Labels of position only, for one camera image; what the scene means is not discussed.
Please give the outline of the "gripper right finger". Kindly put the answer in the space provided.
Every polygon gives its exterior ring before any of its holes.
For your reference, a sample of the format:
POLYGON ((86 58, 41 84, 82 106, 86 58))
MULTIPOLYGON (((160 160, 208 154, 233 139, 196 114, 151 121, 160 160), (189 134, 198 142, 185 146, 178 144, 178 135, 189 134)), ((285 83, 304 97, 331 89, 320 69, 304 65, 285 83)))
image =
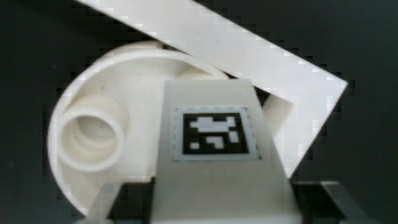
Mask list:
POLYGON ((381 224, 338 181, 295 181, 292 183, 302 224, 381 224))

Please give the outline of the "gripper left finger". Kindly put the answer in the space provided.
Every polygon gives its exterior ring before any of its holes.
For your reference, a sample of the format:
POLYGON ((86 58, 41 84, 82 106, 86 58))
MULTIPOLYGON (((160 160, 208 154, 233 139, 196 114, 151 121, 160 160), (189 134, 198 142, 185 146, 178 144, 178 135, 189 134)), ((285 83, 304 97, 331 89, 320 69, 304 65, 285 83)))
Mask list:
POLYGON ((155 183, 105 184, 77 224, 151 224, 155 183))

